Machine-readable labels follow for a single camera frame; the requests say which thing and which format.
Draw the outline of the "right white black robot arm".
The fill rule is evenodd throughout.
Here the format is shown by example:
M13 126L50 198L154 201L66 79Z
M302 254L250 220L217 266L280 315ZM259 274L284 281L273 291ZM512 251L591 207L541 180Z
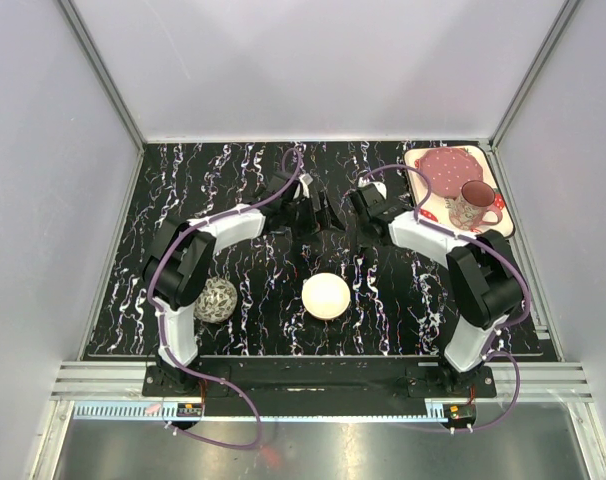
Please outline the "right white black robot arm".
M531 291L501 233L456 233L388 199L384 190L369 182L349 192L357 226L372 245L411 250L447 269L459 317L433 378L443 393L459 396L490 358L499 331L530 315Z

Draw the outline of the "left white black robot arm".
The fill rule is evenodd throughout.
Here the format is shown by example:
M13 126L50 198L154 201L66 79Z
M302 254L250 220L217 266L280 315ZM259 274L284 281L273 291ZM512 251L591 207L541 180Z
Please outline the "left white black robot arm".
M313 200L308 174L278 172L254 198L218 214L189 220L166 218L142 268L148 302L159 321L156 365L164 384L179 396L198 386L194 306L206 287L209 268L219 251L282 228L295 240L315 240L324 230L344 232L345 225L327 193Z

